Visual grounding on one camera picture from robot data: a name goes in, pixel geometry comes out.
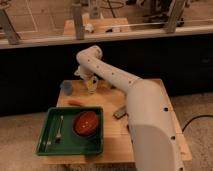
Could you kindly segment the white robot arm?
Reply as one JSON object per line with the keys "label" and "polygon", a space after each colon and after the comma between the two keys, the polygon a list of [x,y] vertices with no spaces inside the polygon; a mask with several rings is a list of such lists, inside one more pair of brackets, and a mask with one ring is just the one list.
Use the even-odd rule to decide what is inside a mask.
{"label": "white robot arm", "polygon": [[137,171],[184,171],[168,101],[155,82],[101,60],[99,46],[76,55],[77,72],[85,81],[97,74],[126,94],[126,113]]}

